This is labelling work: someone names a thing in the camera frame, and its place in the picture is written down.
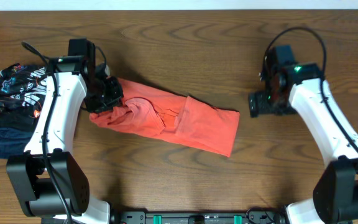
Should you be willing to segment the red soccer t-shirt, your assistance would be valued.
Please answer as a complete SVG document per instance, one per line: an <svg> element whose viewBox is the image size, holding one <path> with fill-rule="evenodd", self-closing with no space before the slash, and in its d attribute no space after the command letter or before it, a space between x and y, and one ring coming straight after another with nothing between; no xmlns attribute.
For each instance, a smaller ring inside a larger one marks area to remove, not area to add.
<svg viewBox="0 0 358 224"><path fill-rule="evenodd" d="M179 96L120 79L122 105L89 119L100 128L159 139L229 157L240 114L222 110L191 96Z"/></svg>

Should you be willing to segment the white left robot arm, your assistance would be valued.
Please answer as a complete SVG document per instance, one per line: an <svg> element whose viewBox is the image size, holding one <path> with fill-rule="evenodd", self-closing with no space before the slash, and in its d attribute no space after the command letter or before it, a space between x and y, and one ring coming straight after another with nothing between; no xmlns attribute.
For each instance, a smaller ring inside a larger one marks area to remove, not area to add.
<svg viewBox="0 0 358 224"><path fill-rule="evenodd" d="M81 109L90 113L121 105L123 90L106 63L96 65L99 47L71 39L68 54L46 58L47 90L34 134L23 154L11 156L6 170L25 216L42 223L112 223L108 202L91 196L85 173L73 157L73 138Z"/></svg>

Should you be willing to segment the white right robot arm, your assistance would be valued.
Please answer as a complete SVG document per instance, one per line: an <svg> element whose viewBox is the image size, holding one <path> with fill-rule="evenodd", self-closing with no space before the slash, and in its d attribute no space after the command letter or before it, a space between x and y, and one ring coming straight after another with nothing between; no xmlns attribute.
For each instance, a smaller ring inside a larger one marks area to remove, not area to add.
<svg viewBox="0 0 358 224"><path fill-rule="evenodd" d="M324 172L308 200L287 205L276 223L351 223L358 220L358 134L338 107L315 63L298 63L288 45L269 49L249 95L251 117L298 114L323 157Z"/></svg>

